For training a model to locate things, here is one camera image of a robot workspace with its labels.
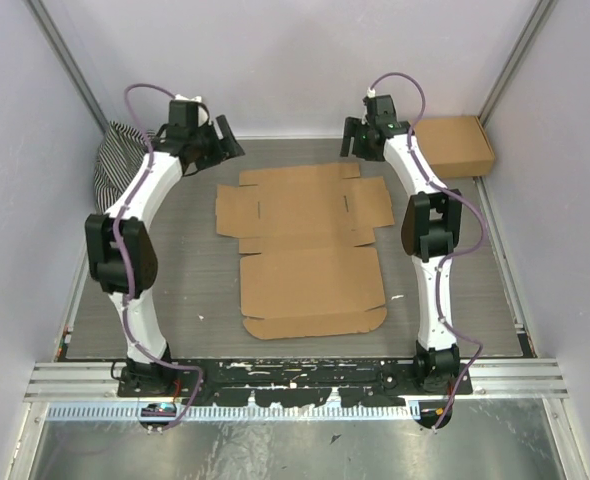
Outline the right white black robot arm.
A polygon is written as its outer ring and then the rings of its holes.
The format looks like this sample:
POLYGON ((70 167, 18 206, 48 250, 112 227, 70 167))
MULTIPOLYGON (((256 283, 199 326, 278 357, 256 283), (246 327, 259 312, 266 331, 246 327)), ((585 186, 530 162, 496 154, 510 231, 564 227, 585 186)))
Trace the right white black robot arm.
POLYGON ((372 89, 363 98, 360 118, 344 122, 340 155, 385 162, 408 195, 400 238, 416 274, 420 326, 413 357, 414 383, 426 394, 437 394, 459 374, 457 340, 449 331, 451 255, 459 243, 462 205, 420 152, 409 122, 397 118, 390 95, 372 89))

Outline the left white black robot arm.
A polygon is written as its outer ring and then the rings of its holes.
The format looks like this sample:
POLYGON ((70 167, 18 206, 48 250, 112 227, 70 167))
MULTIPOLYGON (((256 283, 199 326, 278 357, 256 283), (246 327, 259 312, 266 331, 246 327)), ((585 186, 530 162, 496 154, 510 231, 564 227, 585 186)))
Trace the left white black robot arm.
POLYGON ((243 153, 225 116, 212 117, 201 97, 176 95, 134 179, 107 210, 85 221, 90 276, 108 295, 126 339, 119 377, 126 390, 162 397, 178 383, 152 294, 158 274, 152 220, 182 178, 243 153))

